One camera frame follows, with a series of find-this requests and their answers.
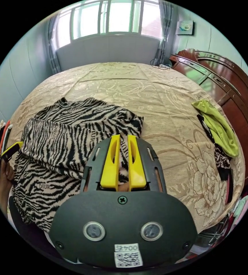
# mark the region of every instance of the gray curtain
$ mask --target gray curtain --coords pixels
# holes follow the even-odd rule
[[[49,20],[48,27],[48,54],[50,57],[50,66],[53,74],[61,72],[60,64],[57,58],[56,49],[54,47],[56,42],[56,25],[59,20],[59,15],[56,14]]]
[[[164,0],[159,0],[161,26],[162,26],[162,39],[160,41],[158,50],[156,52],[155,60],[156,66],[163,64],[165,58],[165,47],[167,38],[170,31],[171,18],[172,18],[172,4]]]

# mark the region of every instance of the beige bedspread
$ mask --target beige bedspread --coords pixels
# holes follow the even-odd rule
[[[213,144],[191,102],[205,98],[224,113],[200,86],[181,73],[145,64],[98,63],[53,75],[13,114],[7,145],[20,140],[29,118],[62,97],[70,101],[94,97],[144,116],[142,138],[159,156],[167,192],[188,207],[198,232],[218,223],[239,198],[245,177],[241,146],[239,156],[231,161],[234,193],[226,205],[227,183],[220,180]]]

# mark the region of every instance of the white wall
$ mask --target white wall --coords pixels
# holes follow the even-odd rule
[[[139,34],[105,34],[79,38],[57,50],[61,70],[99,62],[150,64],[159,40]]]
[[[0,66],[0,121],[10,119],[26,96],[52,75],[46,51],[48,22],[26,33]]]
[[[176,9],[177,21],[193,20],[195,29],[194,35],[175,35],[172,47],[173,54],[190,48],[213,52],[227,57],[248,75],[248,66],[244,59],[221,32],[195,13],[179,6],[176,6]]]

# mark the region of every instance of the screw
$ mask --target screw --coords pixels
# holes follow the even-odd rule
[[[183,250],[188,249],[189,245],[190,245],[190,242],[186,242],[186,243],[182,246],[182,249],[183,249]]]
[[[125,196],[121,196],[118,198],[118,203],[125,204],[127,202],[127,198]]]
[[[57,241],[55,244],[59,249],[64,249],[64,246],[61,242]]]

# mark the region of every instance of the black and white fabric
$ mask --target black and white fabric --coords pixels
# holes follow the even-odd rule
[[[199,122],[201,123],[207,137],[211,140],[211,142],[214,144],[214,155],[215,155],[215,162],[216,162],[216,167],[219,172],[219,176],[221,180],[228,180],[231,165],[230,165],[230,160],[232,159],[231,157],[227,156],[223,149],[215,143],[215,140],[212,136],[212,133],[209,129],[209,127],[206,125],[204,122],[204,117],[200,114],[197,115]]]
[[[120,134],[119,182],[128,181],[127,135],[141,136],[143,117],[94,98],[65,98],[31,118],[15,160],[13,198],[25,223],[49,232],[58,207],[79,193],[84,167],[96,144]]]

